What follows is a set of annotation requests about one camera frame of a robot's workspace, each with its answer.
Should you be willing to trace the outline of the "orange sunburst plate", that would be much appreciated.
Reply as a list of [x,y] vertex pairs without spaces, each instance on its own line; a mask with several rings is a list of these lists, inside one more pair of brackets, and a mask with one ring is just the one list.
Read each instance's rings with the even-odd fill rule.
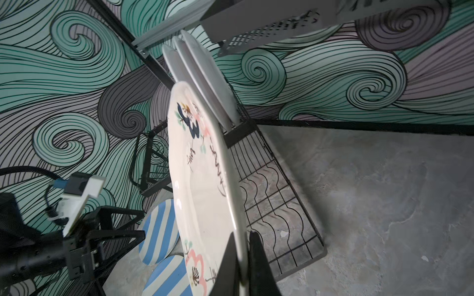
[[196,65],[196,86],[219,123],[230,131],[241,123],[237,100],[211,53],[190,33],[181,31],[182,40],[189,50],[189,57]]

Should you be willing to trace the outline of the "cream plate with drawing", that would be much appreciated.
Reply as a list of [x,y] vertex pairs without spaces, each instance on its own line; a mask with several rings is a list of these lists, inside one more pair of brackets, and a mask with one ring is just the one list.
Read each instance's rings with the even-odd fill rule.
[[186,272],[195,296],[208,296],[231,233],[239,263],[239,296],[248,294],[243,201],[222,128],[184,82],[174,85],[167,116],[169,171]]

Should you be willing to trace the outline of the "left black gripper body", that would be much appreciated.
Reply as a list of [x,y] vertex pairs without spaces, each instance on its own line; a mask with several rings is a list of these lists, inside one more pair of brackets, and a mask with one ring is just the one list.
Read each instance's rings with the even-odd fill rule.
[[103,243],[91,238],[99,230],[97,218],[84,216],[64,238],[65,262],[70,279],[96,279],[104,272]]

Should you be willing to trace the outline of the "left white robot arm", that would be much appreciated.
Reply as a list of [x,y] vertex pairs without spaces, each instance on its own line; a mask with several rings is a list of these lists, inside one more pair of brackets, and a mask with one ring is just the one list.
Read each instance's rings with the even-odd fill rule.
[[61,229],[42,234],[27,226],[15,195],[1,193],[1,288],[67,269],[69,278],[83,283],[99,279],[144,241],[145,232],[131,227],[144,212],[113,206],[83,210],[102,192],[105,178],[73,173],[68,179],[35,166],[1,169],[1,175],[33,172],[51,178],[43,194],[48,220]]

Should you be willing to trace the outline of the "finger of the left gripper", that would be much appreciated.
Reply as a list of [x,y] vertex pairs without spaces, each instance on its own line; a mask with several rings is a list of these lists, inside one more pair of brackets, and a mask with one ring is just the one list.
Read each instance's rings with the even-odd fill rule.
[[[144,241],[146,235],[144,231],[136,230],[94,230],[86,237],[86,248],[88,251],[87,259],[91,259],[91,274],[101,276],[107,270],[110,270],[120,259]],[[127,245],[117,250],[107,257],[101,250],[104,242],[114,242],[124,239]]]
[[111,206],[98,207],[92,212],[100,230],[127,230],[144,218],[144,212]]

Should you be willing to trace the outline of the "black wire dish rack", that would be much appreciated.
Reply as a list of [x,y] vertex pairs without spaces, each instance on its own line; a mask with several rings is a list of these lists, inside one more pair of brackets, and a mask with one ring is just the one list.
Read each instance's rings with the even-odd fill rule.
[[[224,135],[237,171],[248,230],[260,235],[276,281],[281,281],[327,254],[327,247],[295,187],[263,133],[241,101],[241,124]],[[128,178],[147,212],[158,194],[171,192],[165,121],[134,139]]]

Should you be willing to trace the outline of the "green red rimmed plate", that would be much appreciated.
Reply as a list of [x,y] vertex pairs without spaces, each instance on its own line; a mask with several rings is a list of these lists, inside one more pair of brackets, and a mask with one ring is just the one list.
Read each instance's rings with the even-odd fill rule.
[[162,53],[174,80],[176,82],[185,81],[187,83],[190,83],[190,74],[188,73],[177,50],[164,44],[162,46]]

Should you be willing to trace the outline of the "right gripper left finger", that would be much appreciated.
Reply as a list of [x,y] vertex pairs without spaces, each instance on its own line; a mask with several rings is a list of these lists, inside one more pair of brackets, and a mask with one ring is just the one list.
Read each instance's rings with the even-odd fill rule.
[[239,295],[239,263],[234,234],[231,233],[227,242],[223,259],[217,273],[216,281],[209,296]]

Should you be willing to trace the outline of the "white plate black motif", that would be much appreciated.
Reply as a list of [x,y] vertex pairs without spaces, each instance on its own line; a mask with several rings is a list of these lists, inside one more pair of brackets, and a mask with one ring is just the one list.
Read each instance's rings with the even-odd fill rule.
[[190,74],[191,82],[189,84],[199,93],[202,100],[207,104],[215,118],[221,124],[222,128],[225,131],[231,131],[233,128],[231,119],[199,69],[197,62],[192,57],[190,48],[178,37],[172,38],[172,44],[174,45],[175,50],[179,53],[188,73]]

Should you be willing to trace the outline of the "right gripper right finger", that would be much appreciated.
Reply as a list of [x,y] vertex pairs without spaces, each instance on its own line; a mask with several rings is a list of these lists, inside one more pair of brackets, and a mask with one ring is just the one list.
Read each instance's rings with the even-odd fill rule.
[[249,233],[249,295],[281,296],[262,241],[256,231]]

